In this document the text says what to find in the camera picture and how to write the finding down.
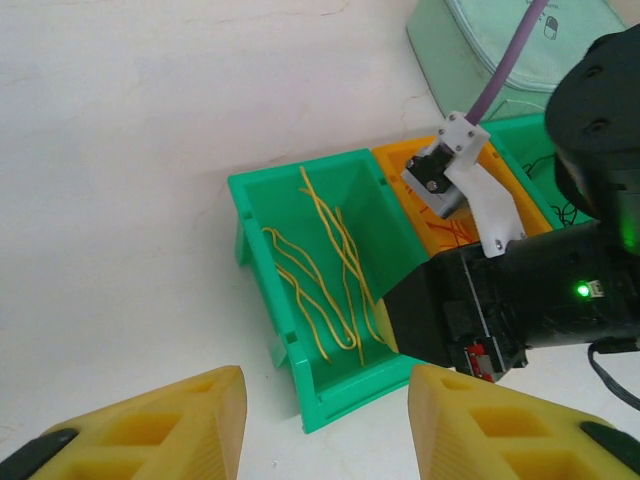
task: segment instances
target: black wire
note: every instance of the black wire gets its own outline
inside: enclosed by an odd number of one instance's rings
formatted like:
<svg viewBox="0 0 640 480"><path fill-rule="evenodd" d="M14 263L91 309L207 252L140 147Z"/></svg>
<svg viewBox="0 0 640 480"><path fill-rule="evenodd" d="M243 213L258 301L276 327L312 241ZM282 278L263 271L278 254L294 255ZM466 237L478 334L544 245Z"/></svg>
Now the black wire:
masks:
<svg viewBox="0 0 640 480"><path fill-rule="evenodd" d="M591 208L589 201L580 191L575 179L571 176L569 170L567 170L567 167L562 163L557 155L553 162L553 174L556 181L556 187L558 187L559 192L564 198L574 204L576 208L585 215L588 215L591 218L598 218L597 212Z"/></svg>
<svg viewBox="0 0 640 480"><path fill-rule="evenodd" d="M535 166L540 163L542 160L546 160L548 158L554 158L555 157L555 153L552 153L551 155L545 155L544 157L540 157L537 158L533 163L527 163L526 165L522 166L522 169L524 170L524 173L527 174L527 177L531 178L531 171L535 168Z"/></svg>
<svg viewBox="0 0 640 480"><path fill-rule="evenodd" d="M562 223L562 226L569 227L576 223L576 219L578 218L578 209L570 202L567 202L562 209L557 205L551 205L553 212Z"/></svg>
<svg viewBox="0 0 640 480"><path fill-rule="evenodd" d="M589 363L591 367L598 374L605 387L611 391L616 397L622 400L627 405L635 408L636 410L640 410L640 398L633 395L627 389L625 389L622 385L616 382L611 375L607 373L607 371L600 366L598 362L596 362L595 358L593 358L593 354L596 352L596 345L589 345L589 350L587 351L587 357L589 358Z"/></svg>

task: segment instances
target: white table surface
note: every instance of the white table surface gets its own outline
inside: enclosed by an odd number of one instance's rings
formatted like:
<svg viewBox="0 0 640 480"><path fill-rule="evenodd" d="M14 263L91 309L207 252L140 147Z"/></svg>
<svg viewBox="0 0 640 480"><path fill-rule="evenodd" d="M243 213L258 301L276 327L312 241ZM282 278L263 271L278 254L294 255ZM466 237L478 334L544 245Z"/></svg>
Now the white table surface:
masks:
<svg viewBox="0 0 640 480"><path fill-rule="evenodd" d="M415 0L0 1L0 458L49 426L244 369L241 479L417 478L401 389L304 435L229 174L421 135ZM503 384L640 436L585 348ZM602 363L638 393L633 355Z"/></svg>

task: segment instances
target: green led light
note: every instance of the green led light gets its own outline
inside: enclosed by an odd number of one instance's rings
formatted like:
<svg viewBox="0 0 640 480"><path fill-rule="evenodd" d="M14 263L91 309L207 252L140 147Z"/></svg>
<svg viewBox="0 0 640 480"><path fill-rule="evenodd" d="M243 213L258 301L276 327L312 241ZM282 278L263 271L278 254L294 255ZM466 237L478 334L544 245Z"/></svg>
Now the green led light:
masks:
<svg viewBox="0 0 640 480"><path fill-rule="evenodd" d="M580 285L577 289L578 295L580 295L581 297L588 297L589 296L589 287L587 287L586 285Z"/></svg>

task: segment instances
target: white 3d printed bracket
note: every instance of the white 3d printed bracket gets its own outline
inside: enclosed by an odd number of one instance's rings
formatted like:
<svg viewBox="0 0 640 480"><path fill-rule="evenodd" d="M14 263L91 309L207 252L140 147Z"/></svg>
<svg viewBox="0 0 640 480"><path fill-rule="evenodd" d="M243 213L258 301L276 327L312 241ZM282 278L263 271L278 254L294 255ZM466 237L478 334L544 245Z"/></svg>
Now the white 3d printed bracket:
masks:
<svg viewBox="0 0 640 480"><path fill-rule="evenodd" d="M431 153L439 144L446 145L454 157L444 174L453 185L445 194L436 195L408 170L402 172L402 178L440 217L449 216L466 198L484 254L492 258L504 254L509 242L521 240L526 234L511 194L478 164L478 155L488 140L486 130L469 123L463 113L453 112L438 131L436 141L419 154Z"/></svg>

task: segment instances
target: purple cable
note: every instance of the purple cable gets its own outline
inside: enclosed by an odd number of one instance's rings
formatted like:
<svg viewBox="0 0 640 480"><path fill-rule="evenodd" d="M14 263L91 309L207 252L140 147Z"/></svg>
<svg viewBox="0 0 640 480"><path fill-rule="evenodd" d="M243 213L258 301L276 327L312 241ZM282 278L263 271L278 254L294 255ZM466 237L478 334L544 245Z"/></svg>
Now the purple cable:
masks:
<svg viewBox="0 0 640 480"><path fill-rule="evenodd" d="M520 21L520 25L518 25L516 33L513 35L511 42L509 42L507 50L504 52L502 60L500 60L498 64L498 68L496 68L489 83L484 87L476 103L473 104L473 107L471 107L469 113L467 113L466 118L469 123L477 125L484 114L487 113L489 107L491 107L500 89L507 81L513 66L516 64L516 61L518 61L518 57L522 53L522 49L525 43L527 43L531 31L542 14L544 7L547 6L547 3L549 3L549 0L533 0L529 5L524 17L522 17Z"/></svg>

